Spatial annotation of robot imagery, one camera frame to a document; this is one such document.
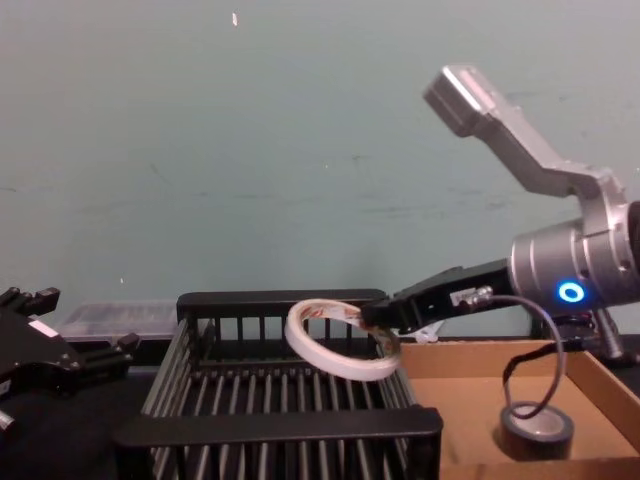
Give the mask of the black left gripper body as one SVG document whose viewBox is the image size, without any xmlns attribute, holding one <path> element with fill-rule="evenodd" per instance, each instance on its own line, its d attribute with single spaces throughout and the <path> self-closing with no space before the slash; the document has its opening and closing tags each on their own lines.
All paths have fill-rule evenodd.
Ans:
<svg viewBox="0 0 640 480">
<path fill-rule="evenodd" d="M 1 399 L 28 391 L 69 393 L 84 367 L 80 354 L 53 328 L 1 309 Z"/>
</svg>

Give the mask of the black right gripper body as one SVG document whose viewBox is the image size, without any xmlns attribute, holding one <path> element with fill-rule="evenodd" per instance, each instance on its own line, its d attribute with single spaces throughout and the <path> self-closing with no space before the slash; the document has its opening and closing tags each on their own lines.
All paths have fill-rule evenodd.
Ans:
<svg viewBox="0 0 640 480">
<path fill-rule="evenodd" d="M 418 282 L 398 293 L 398 319 L 402 326 L 426 326 L 473 311 L 464 299 L 481 287 L 497 295 L 511 295 L 506 259 L 473 267 L 457 266 Z"/>
</svg>

